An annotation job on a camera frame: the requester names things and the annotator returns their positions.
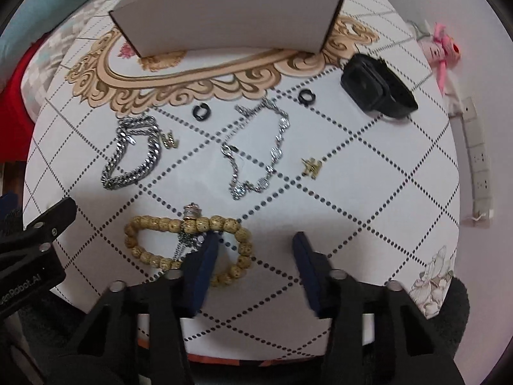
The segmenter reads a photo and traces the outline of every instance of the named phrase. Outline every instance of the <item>beaded bracelet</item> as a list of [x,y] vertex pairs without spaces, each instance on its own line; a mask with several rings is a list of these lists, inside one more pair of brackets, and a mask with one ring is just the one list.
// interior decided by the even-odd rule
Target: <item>beaded bracelet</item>
[[250,243],[251,232],[241,227],[236,219],[221,216],[185,218],[183,220],[152,216],[132,218],[130,223],[125,226],[125,246],[131,249],[132,256],[139,259],[143,264],[167,271],[180,268],[181,262],[147,252],[142,246],[139,246],[137,235],[140,230],[144,229],[189,235],[217,230],[235,235],[235,239],[239,242],[237,263],[230,266],[228,272],[214,275],[210,280],[212,287],[232,284],[234,279],[244,276],[246,269],[251,266],[251,254],[253,252],[253,245]]

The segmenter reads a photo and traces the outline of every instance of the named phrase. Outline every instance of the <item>table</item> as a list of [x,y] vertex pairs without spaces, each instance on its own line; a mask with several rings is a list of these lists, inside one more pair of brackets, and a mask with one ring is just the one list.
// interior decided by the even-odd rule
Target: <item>table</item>
[[[55,242],[67,273],[56,294],[88,311],[114,280],[156,279],[160,271],[124,247],[123,227],[136,215],[179,217],[194,201],[205,216],[239,218],[253,233],[255,258],[244,278],[211,288],[202,312],[183,320],[191,354],[263,361],[324,353],[329,321],[308,308],[291,254],[300,230],[333,267],[363,282],[399,280],[427,317],[438,313],[458,240],[456,152],[432,71],[387,0],[345,0],[317,55],[241,48],[143,60],[108,16],[116,1],[105,3],[64,58],[30,148],[25,224],[65,195],[78,204],[75,223]],[[358,51],[384,58],[412,90],[419,110],[410,119],[369,116],[343,91],[341,67]],[[316,94],[311,107],[297,101],[303,88]],[[235,104],[254,107],[265,95],[290,116],[283,158],[265,193],[234,201],[220,143],[242,119]],[[202,101],[212,115],[197,122],[191,110]],[[100,175],[114,151],[116,117],[143,111],[172,129],[180,146],[164,150],[140,184],[107,191]],[[232,139],[241,178],[265,175],[277,129],[277,116],[264,111]],[[136,167],[145,147],[130,147],[121,166]],[[323,163],[316,180],[301,175],[302,158]],[[162,256],[177,244],[174,235],[148,230],[139,241]],[[224,235],[219,270],[237,258],[234,243]],[[147,318],[139,330],[147,338]]]

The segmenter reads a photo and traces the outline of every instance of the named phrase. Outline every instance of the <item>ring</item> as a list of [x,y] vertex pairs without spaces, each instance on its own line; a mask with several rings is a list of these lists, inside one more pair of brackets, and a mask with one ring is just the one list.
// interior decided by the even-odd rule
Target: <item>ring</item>
[[315,94],[312,93],[310,90],[301,90],[298,94],[298,101],[299,104],[302,104],[306,107],[311,106],[315,102]]
[[[203,115],[198,114],[199,109],[205,110],[205,113]],[[194,118],[196,120],[198,120],[198,122],[202,122],[202,121],[206,120],[207,118],[209,118],[210,113],[211,113],[210,107],[207,104],[205,104],[204,102],[202,102],[199,106],[195,106],[192,109],[192,115],[194,116]]]

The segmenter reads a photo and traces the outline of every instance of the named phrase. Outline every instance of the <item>white wall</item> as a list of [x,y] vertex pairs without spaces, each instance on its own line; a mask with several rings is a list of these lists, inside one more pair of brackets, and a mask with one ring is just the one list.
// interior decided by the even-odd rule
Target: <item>white wall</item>
[[[462,226],[456,275],[470,318],[456,355],[467,385],[478,385],[513,335],[513,42],[486,0],[389,0],[406,20],[442,22],[462,51],[456,72],[482,118],[492,163],[496,217],[489,229]],[[471,185],[461,126],[452,123],[461,178],[461,218]]]

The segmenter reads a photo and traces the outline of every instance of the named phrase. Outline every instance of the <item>watch face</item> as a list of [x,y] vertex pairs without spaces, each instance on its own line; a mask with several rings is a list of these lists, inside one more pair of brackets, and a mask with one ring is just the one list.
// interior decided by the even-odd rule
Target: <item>watch face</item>
[[364,111],[373,110],[383,96],[383,89],[365,64],[354,65],[352,68],[347,65],[342,75],[342,86]]

